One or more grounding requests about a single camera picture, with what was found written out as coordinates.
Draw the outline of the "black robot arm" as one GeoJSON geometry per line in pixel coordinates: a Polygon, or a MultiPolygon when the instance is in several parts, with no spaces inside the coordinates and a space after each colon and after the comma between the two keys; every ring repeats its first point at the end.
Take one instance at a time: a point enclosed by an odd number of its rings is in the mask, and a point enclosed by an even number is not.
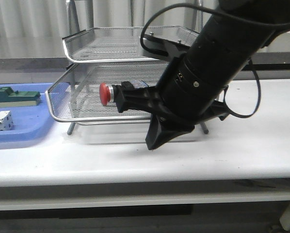
{"type": "Polygon", "coordinates": [[[151,113],[146,144],[154,150],[190,133],[214,117],[224,120],[231,110],[216,101],[260,48],[290,31],[290,0],[221,0],[190,47],[163,40],[164,49],[146,48],[171,61],[155,86],[114,87],[119,112],[151,113]]]}

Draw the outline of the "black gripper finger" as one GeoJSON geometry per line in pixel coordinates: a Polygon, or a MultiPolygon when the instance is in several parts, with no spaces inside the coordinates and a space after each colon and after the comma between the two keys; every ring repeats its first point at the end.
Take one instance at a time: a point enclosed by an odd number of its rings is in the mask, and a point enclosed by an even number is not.
{"type": "Polygon", "coordinates": [[[115,86],[115,104],[119,113],[140,110],[157,114],[160,110],[160,95],[155,86],[135,88],[130,82],[115,86]]]}
{"type": "Polygon", "coordinates": [[[152,114],[145,142],[149,150],[155,150],[178,136],[191,133],[194,129],[194,125],[161,120],[159,116],[152,114]]]}

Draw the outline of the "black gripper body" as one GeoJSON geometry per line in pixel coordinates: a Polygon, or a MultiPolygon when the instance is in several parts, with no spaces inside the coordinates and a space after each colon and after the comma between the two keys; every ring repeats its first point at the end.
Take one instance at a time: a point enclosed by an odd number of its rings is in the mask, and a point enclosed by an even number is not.
{"type": "Polygon", "coordinates": [[[156,115],[155,127],[160,131],[189,132],[198,122],[214,117],[224,120],[229,113],[215,98],[230,81],[230,73],[223,67],[229,61],[225,53],[175,56],[156,87],[163,105],[185,123],[156,115]]]}

